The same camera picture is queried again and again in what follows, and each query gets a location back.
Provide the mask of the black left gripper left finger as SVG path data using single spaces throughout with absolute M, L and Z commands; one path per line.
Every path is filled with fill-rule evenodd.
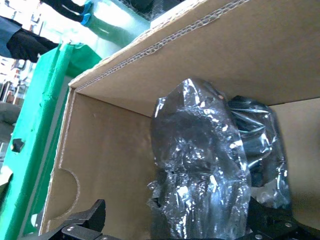
M 57 228 L 38 240 L 99 240 L 106 220 L 106 202 L 98 199 L 90 209 L 73 213 Z

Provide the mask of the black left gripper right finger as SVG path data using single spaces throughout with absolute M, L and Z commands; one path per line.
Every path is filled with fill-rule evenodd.
M 251 230 L 241 240 L 318 240 L 320 231 L 298 222 L 289 211 L 266 207 L 250 199 L 247 226 Z

